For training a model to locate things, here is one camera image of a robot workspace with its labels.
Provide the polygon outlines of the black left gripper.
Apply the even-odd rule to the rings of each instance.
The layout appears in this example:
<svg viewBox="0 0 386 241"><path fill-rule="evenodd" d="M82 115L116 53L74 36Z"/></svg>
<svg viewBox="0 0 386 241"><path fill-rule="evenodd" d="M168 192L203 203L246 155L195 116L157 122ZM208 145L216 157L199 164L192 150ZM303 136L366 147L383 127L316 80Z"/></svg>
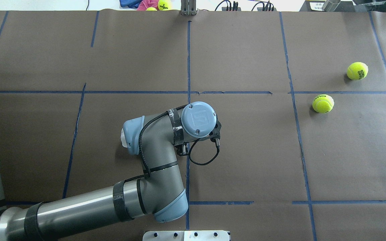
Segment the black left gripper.
<svg viewBox="0 0 386 241"><path fill-rule="evenodd" d="M176 154L178 156L191 156L191 151L193 150L193 148L198 142L210 140L215 144L216 156L218 156L219 150L220 150L219 140L221 138L220 130L221 130L221 123L217 122L214 129L210 131L205 137L194 138L193 140L190 140L190 141L183 141L181 144L176 145Z"/></svg>

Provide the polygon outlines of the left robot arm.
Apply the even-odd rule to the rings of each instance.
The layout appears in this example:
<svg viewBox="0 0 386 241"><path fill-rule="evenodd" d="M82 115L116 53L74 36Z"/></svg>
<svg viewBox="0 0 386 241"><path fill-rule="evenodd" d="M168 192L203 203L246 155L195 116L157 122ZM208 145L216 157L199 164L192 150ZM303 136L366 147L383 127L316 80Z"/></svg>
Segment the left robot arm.
<svg viewBox="0 0 386 241"><path fill-rule="evenodd" d="M0 175L0 241L56 241L148 214L160 223L181 218L189 203L177 156L189 157L187 144L207 139L219 153L220 129L216 111L205 102L129 119L120 139L140 157L141 175L27 209L7 208Z"/></svg>

